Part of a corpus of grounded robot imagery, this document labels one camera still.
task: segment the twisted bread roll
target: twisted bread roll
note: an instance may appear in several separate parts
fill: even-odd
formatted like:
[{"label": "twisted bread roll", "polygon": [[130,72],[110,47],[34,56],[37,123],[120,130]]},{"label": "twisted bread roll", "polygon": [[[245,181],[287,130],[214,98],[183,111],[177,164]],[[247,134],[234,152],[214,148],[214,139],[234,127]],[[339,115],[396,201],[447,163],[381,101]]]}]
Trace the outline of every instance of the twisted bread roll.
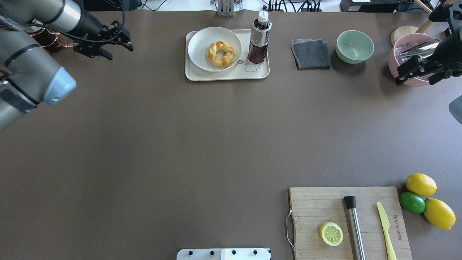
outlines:
[{"label": "twisted bread roll", "polygon": [[[217,56],[217,51],[223,51],[225,55]],[[224,41],[212,43],[207,49],[207,59],[216,67],[228,66],[234,61],[234,55],[233,46]]]}]

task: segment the plate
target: plate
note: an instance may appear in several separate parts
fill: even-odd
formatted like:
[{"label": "plate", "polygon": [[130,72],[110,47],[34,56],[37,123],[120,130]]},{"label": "plate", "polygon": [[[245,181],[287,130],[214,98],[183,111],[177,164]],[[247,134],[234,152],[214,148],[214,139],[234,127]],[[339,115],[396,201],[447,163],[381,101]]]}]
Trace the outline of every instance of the plate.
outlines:
[{"label": "plate", "polygon": [[[234,60],[228,66],[216,67],[207,59],[208,47],[212,43],[218,41],[225,41],[234,48]],[[199,68],[209,72],[218,72],[231,68],[238,61],[241,52],[242,45],[239,37],[237,37],[234,32],[222,27],[208,27],[202,29],[194,34],[188,44],[188,55],[191,61]]]}]

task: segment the bottle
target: bottle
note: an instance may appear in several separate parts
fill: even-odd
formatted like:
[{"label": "bottle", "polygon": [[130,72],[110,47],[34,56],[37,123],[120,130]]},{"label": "bottle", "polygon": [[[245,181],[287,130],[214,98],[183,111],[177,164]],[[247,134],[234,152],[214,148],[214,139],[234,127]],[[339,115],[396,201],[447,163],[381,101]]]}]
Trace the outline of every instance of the bottle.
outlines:
[{"label": "bottle", "polygon": [[265,61],[270,30],[271,21],[268,19],[268,12],[260,11],[250,32],[249,60],[252,63],[259,64]]}]

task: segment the electrical wire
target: electrical wire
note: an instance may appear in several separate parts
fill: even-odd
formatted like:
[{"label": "electrical wire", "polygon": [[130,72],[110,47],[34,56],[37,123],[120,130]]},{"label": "electrical wire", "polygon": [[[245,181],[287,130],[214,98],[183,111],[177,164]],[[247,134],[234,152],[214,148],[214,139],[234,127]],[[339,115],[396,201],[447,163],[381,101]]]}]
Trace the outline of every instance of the electrical wire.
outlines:
[{"label": "electrical wire", "polygon": [[147,3],[147,0],[146,0],[146,1],[144,2],[144,4],[142,4],[141,9],[144,9],[144,8],[146,7],[147,9],[149,9],[149,10],[151,10],[151,11],[157,11],[157,10],[159,10],[159,8],[160,8],[166,1],[167,1],[167,0],[164,0],[164,1],[162,2],[162,4],[160,4],[159,7],[157,7],[156,9],[150,9],[149,6],[146,5],[146,3]]},{"label": "electrical wire", "polygon": [[123,10],[122,0],[119,0],[119,3],[120,3],[120,6],[122,7],[122,25],[120,26],[119,31],[112,38],[110,38],[108,40],[98,40],[98,41],[89,40],[89,39],[86,39],[86,38],[77,37],[77,36],[71,35],[69,33],[57,30],[57,29],[55,29],[55,28],[53,28],[51,26],[48,26],[48,25],[40,25],[40,24],[32,24],[32,23],[29,23],[27,25],[29,25],[29,26],[37,26],[37,27],[42,27],[42,28],[54,30],[54,31],[57,31],[57,32],[61,33],[62,35],[65,35],[65,36],[67,36],[67,37],[69,37],[71,39],[74,39],[74,40],[86,41],[86,42],[90,42],[90,43],[107,43],[107,42],[113,41],[114,39],[119,37],[119,35],[122,33],[122,29],[123,29],[123,27],[125,25],[125,11]]},{"label": "electrical wire", "polygon": [[284,8],[286,9],[286,12],[287,12],[287,6],[286,6],[286,1],[285,1],[285,0],[279,1],[278,11],[281,10],[281,3],[282,3],[282,2],[284,2]]},{"label": "electrical wire", "polygon": [[289,0],[289,3],[292,5],[293,11],[296,12],[296,10],[295,10],[295,5],[293,4],[292,0]]},{"label": "electrical wire", "polygon": [[319,12],[319,8],[321,7],[321,0],[318,0],[318,7],[316,9],[316,6],[315,6],[315,10],[316,12]]},{"label": "electrical wire", "polygon": [[302,5],[300,6],[300,8],[297,10],[297,12],[301,12],[303,7],[305,6],[305,4],[308,4],[308,6],[311,6],[311,3],[308,1],[308,0],[305,0],[303,1]]},{"label": "electrical wire", "polygon": [[311,5],[310,7],[310,12],[316,12],[316,6],[317,6],[317,3],[315,0],[312,0],[313,1],[313,5]]},{"label": "electrical wire", "polygon": [[410,5],[414,3],[414,0],[411,0],[411,1],[398,0],[398,1],[401,2],[401,3],[410,4]]}]

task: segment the lemon slice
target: lemon slice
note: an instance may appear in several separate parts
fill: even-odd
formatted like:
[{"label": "lemon slice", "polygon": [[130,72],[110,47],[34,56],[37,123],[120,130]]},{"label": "lemon slice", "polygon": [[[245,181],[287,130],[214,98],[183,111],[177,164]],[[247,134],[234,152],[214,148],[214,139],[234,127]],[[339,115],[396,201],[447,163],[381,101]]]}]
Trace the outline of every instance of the lemon slice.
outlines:
[{"label": "lemon slice", "polygon": [[326,244],[336,247],[343,241],[343,232],[334,222],[326,222],[319,229],[319,235]]}]

